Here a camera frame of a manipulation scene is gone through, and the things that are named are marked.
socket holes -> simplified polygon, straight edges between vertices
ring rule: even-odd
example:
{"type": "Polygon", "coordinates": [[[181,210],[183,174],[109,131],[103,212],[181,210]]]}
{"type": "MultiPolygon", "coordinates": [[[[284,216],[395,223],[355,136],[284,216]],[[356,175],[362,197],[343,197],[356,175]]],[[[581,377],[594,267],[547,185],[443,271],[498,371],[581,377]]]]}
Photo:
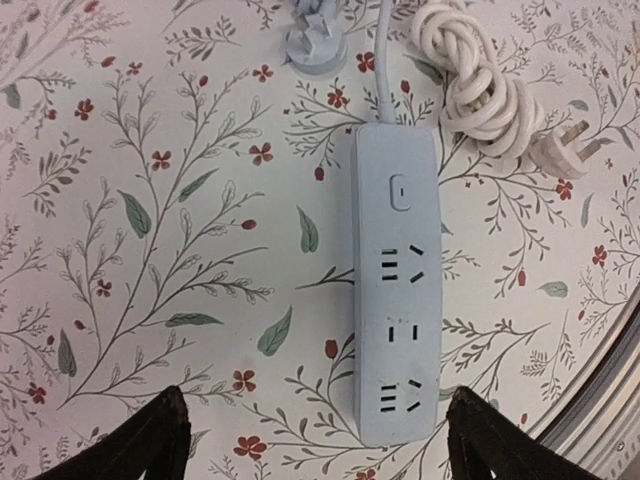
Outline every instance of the socket holes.
{"type": "Polygon", "coordinates": [[[409,250],[411,250],[413,253],[417,253],[418,255],[422,256],[424,254],[424,250],[419,249],[418,247],[416,247],[415,245],[411,245],[409,247],[409,250]]]}
{"type": "Polygon", "coordinates": [[[416,273],[413,277],[411,277],[411,283],[416,283],[418,280],[420,280],[422,277],[424,277],[424,272],[419,272],[416,273]]]}

floral tablecloth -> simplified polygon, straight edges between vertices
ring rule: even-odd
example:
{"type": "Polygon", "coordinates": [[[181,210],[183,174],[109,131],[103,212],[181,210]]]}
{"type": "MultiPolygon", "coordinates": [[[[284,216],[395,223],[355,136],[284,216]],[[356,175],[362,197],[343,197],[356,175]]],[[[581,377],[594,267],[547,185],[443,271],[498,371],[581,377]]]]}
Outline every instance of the floral tablecloth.
{"type": "Polygon", "coordinates": [[[448,79],[408,40],[420,3],[396,4],[389,70],[399,122],[440,148],[441,411],[431,439],[370,449],[348,152],[375,118],[378,2],[346,2],[348,62],[318,80],[287,64],[278,0],[0,0],[1,478],[168,384],[191,479],[447,478],[461,383],[525,430],[550,421],[640,271],[638,2],[470,2],[545,128],[590,122],[602,149],[579,181],[439,127],[448,79]]]}

red flower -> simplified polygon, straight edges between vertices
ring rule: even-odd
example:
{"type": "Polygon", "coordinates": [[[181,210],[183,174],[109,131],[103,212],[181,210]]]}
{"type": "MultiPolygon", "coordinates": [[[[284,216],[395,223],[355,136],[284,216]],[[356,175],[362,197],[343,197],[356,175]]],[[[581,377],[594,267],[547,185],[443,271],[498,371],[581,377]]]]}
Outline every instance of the red flower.
{"type": "Polygon", "coordinates": [[[78,108],[76,109],[75,116],[80,117],[80,120],[83,122],[89,118],[89,113],[93,110],[93,105],[91,104],[91,100],[88,98],[86,100],[80,100],[78,102],[78,108]]]}
{"type": "Polygon", "coordinates": [[[358,70],[362,73],[367,73],[367,70],[371,70],[373,72],[375,69],[373,52],[367,52],[364,55],[359,53],[356,55],[356,60],[358,60],[358,70]]]}
{"type": "Polygon", "coordinates": [[[273,155],[269,153],[271,151],[271,144],[269,142],[265,142],[262,145],[262,149],[258,148],[257,145],[252,145],[249,149],[249,153],[251,155],[255,155],[253,158],[253,164],[257,167],[263,161],[270,162],[273,160],[273,155]]]}
{"type": "Polygon", "coordinates": [[[99,297],[109,298],[111,296],[111,282],[104,283],[102,279],[98,280],[98,291],[96,292],[99,297]]]}
{"type": "Polygon", "coordinates": [[[36,20],[36,18],[38,18],[40,16],[40,10],[38,10],[37,8],[31,12],[28,16],[27,16],[27,22],[31,23],[34,22],[36,20]]]}
{"type": "Polygon", "coordinates": [[[607,259],[607,251],[604,249],[604,245],[600,245],[599,247],[595,247],[593,249],[593,258],[591,261],[594,265],[600,265],[604,267],[604,261],[607,259]]]}
{"type": "Polygon", "coordinates": [[[141,68],[142,68],[142,62],[140,63],[131,62],[129,64],[129,70],[127,70],[127,75],[137,75],[140,73],[141,68]]]}
{"type": "Polygon", "coordinates": [[[331,360],[336,358],[338,356],[338,342],[335,340],[327,340],[324,342],[324,354],[331,360]]]}
{"type": "Polygon", "coordinates": [[[91,2],[87,3],[87,5],[84,7],[84,13],[93,12],[99,4],[100,2],[98,0],[92,0],[91,2]]]}
{"type": "Polygon", "coordinates": [[[322,180],[324,180],[324,168],[316,167],[316,169],[313,171],[313,174],[316,177],[317,181],[321,182],[322,180]]]}
{"type": "Polygon", "coordinates": [[[256,384],[250,382],[253,377],[256,376],[256,373],[253,370],[245,370],[242,373],[240,370],[236,370],[233,372],[233,378],[236,380],[233,384],[234,390],[244,390],[247,389],[247,392],[253,392],[256,389],[256,384]]]}
{"type": "Polygon", "coordinates": [[[573,184],[571,182],[565,182],[561,178],[558,179],[556,193],[560,195],[560,200],[571,200],[571,190],[573,190],[573,184]]]}
{"type": "Polygon", "coordinates": [[[356,474],[356,480],[375,480],[376,471],[373,468],[370,468],[366,472],[358,472],[356,474]]]}
{"type": "Polygon", "coordinates": [[[38,387],[35,383],[31,382],[29,384],[29,390],[27,391],[27,393],[33,399],[33,403],[44,404],[44,397],[46,397],[47,395],[47,392],[44,388],[38,387]]]}
{"type": "Polygon", "coordinates": [[[164,154],[160,154],[160,151],[156,150],[151,155],[151,158],[155,160],[154,164],[151,166],[154,172],[157,172],[159,168],[166,170],[171,166],[169,163],[169,159],[171,158],[171,151],[167,150],[164,154]]]}
{"type": "Polygon", "coordinates": [[[267,449],[267,446],[260,441],[260,437],[256,435],[249,438],[238,438],[238,445],[238,447],[233,449],[236,455],[244,457],[248,454],[254,460],[260,460],[260,458],[262,458],[260,454],[267,449]]]}
{"type": "Polygon", "coordinates": [[[256,228],[256,225],[258,224],[255,220],[245,220],[244,222],[242,222],[242,228],[245,230],[253,230],[254,228],[256,228]]]}
{"type": "Polygon", "coordinates": [[[327,93],[329,105],[333,105],[336,108],[340,108],[342,105],[346,107],[347,103],[349,103],[349,99],[342,95],[343,92],[339,88],[336,88],[335,92],[327,93]]]}
{"type": "Polygon", "coordinates": [[[265,63],[260,67],[260,70],[254,70],[252,75],[258,77],[260,83],[264,83],[267,81],[267,78],[273,77],[273,72],[269,70],[269,65],[265,63]]]}
{"type": "Polygon", "coordinates": [[[110,67],[111,65],[113,65],[113,61],[115,59],[116,57],[112,55],[110,57],[105,58],[102,62],[100,62],[100,65],[102,65],[102,68],[110,67]]]}

white power strip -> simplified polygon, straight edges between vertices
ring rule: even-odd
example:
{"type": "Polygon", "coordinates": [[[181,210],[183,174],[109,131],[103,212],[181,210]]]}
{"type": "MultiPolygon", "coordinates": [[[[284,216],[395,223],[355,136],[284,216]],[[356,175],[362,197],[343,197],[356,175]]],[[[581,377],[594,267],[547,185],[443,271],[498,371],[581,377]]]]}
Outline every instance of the white power strip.
{"type": "Polygon", "coordinates": [[[426,438],[435,426],[442,248],[433,138],[367,124],[352,150],[356,388],[367,446],[426,438]]]}

adapter plug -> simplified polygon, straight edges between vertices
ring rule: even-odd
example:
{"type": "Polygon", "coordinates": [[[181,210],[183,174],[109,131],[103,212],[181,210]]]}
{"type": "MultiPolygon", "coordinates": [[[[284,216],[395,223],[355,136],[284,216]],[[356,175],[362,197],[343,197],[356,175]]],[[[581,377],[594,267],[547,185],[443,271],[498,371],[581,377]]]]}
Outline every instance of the adapter plug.
{"type": "Polygon", "coordinates": [[[334,73],[344,65],[347,43],[331,13],[335,13],[334,9],[327,7],[318,13],[300,15],[287,34],[287,56],[303,73],[324,75],[334,73]]]}
{"type": "Polygon", "coordinates": [[[586,160],[600,150],[598,140],[585,147],[578,139],[587,128],[589,123],[583,120],[572,127],[559,126],[548,133],[537,133],[523,156],[546,174],[567,180],[578,179],[589,171],[586,160]]]}

